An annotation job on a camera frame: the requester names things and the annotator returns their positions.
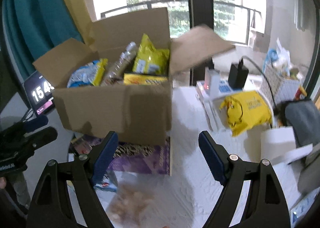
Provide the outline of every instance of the yellow bag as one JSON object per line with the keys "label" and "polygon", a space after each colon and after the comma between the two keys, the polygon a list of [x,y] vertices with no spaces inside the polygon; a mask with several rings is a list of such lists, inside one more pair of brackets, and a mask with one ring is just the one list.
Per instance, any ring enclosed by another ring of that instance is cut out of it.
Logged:
{"label": "yellow bag", "polygon": [[133,74],[133,73],[125,73],[123,78],[124,85],[131,85],[131,84],[151,85],[151,84],[161,84],[164,81],[168,81],[168,77],[141,75],[141,74]]}
{"label": "yellow bag", "polygon": [[256,125],[272,122],[269,106],[256,91],[230,95],[221,103],[220,109],[225,106],[233,137]]}
{"label": "yellow bag", "polygon": [[132,71],[166,75],[168,71],[169,49],[156,49],[149,37],[143,34]]}

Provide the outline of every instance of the white basket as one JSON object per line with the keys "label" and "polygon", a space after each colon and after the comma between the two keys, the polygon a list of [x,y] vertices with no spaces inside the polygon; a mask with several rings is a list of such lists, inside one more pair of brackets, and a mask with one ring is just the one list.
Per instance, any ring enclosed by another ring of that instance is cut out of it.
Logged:
{"label": "white basket", "polygon": [[[283,76],[280,76],[278,74],[278,71],[272,68],[269,64],[266,64],[264,74],[270,83],[276,105],[278,105],[282,101],[293,100],[300,86],[300,81],[287,79]],[[270,88],[264,77],[262,77],[260,92],[262,92],[265,97],[267,97],[269,102],[274,107]]]}

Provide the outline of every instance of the cardboard box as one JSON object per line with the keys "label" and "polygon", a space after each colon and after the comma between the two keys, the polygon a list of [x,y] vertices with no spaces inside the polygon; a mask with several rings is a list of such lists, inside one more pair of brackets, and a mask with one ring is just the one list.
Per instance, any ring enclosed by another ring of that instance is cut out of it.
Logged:
{"label": "cardboard box", "polygon": [[55,87],[55,105],[66,129],[99,138],[113,130],[119,140],[135,144],[164,145],[166,131],[171,129],[171,82],[67,89],[75,70],[99,58],[114,63],[129,42],[140,44],[143,33],[156,48],[171,48],[170,75],[234,48],[206,26],[195,27],[171,42],[166,8],[99,20],[93,23],[93,33],[97,51],[69,39],[33,64]]}

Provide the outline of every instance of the person's hand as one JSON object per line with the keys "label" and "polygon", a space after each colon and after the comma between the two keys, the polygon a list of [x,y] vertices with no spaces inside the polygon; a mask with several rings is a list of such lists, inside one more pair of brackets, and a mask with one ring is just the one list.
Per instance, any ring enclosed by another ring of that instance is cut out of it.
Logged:
{"label": "person's hand", "polygon": [[4,189],[6,185],[7,180],[5,179],[5,177],[0,177],[0,189]]}

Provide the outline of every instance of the digital clock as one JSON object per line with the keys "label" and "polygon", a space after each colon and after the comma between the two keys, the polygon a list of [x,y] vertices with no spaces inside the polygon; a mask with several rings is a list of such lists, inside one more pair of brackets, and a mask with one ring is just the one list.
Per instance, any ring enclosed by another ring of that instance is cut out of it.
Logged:
{"label": "digital clock", "polygon": [[37,116],[54,108],[52,96],[54,87],[41,73],[35,71],[23,85],[31,107]]}

